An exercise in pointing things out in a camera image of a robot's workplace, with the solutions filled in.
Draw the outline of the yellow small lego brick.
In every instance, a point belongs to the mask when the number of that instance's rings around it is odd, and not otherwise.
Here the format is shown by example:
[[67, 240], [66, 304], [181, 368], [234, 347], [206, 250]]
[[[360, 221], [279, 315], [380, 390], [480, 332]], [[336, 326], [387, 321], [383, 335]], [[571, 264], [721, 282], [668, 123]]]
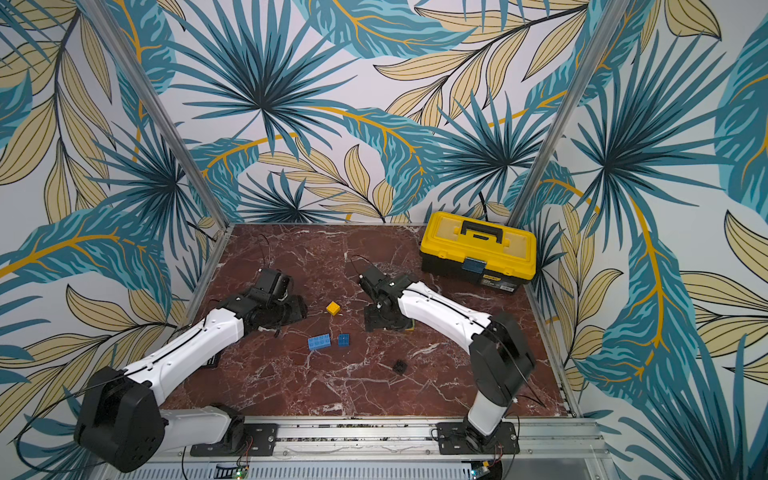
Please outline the yellow small lego brick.
[[341, 312], [341, 306], [337, 304], [336, 302], [331, 302], [327, 307], [326, 310], [329, 314], [332, 316], [336, 316]]

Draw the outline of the black small lego brick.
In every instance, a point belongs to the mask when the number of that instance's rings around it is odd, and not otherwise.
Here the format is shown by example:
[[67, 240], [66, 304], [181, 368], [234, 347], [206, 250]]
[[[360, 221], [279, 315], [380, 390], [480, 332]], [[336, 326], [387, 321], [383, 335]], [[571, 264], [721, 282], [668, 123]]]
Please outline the black small lego brick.
[[392, 366], [392, 370], [397, 375], [403, 376], [408, 369], [408, 364], [404, 360], [397, 360]]

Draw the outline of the light blue long lego brick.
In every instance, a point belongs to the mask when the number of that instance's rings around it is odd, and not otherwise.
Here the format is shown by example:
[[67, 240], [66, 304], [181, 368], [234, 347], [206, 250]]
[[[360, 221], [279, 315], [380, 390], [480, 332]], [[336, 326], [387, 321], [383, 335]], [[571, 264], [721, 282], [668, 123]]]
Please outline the light blue long lego brick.
[[318, 335], [308, 339], [308, 348], [310, 351], [318, 351], [332, 346], [332, 339], [329, 334]]

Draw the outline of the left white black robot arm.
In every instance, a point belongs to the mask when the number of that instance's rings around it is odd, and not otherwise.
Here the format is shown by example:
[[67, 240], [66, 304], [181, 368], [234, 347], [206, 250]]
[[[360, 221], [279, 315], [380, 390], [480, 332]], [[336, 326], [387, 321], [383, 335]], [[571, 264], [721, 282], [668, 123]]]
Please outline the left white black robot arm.
[[167, 397], [228, 346], [260, 331], [305, 319], [307, 306], [289, 275], [260, 270], [247, 290], [219, 302], [204, 319], [154, 353], [122, 369], [103, 367], [85, 389], [74, 430], [77, 445], [128, 473], [156, 453], [198, 446], [240, 453], [249, 442], [243, 415], [223, 404], [165, 410]]

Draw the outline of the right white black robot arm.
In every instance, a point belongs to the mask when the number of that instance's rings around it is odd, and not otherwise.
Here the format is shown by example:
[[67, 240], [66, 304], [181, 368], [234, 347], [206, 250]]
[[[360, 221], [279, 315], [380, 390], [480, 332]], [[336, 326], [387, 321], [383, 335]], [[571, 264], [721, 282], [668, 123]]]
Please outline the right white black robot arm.
[[364, 309], [365, 328], [400, 331], [423, 323], [454, 341], [470, 357], [477, 387], [462, 422], [437, 425], [443, 454], [513, 453], [518, 447], [503, 419], [513, 399], [535, 369], [536, 359], [514, 316], [465, 307], [403, 274], [390, 277], [371, 266], [358, 276], [371, 303]]

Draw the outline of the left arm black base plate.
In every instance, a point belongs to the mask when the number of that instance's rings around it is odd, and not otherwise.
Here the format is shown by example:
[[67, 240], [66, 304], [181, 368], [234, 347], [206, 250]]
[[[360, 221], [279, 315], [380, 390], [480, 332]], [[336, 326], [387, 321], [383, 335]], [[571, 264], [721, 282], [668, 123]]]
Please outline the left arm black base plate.
[[222, 440], [212, 444], [196, 444], [192, 457], [270, 457], [278, 433], [275, 423], [245, 423], [230, 427]]

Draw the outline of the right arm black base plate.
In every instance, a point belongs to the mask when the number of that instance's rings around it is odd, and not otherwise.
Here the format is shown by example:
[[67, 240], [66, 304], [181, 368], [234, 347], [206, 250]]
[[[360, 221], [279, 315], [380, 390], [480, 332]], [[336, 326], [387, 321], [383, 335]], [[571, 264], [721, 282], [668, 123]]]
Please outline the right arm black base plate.
[[441, 455], [512, 455], [520, 452], [515, 426], [501, 422], [490, 435], [483, 435], [467, 421], [436, 424]]

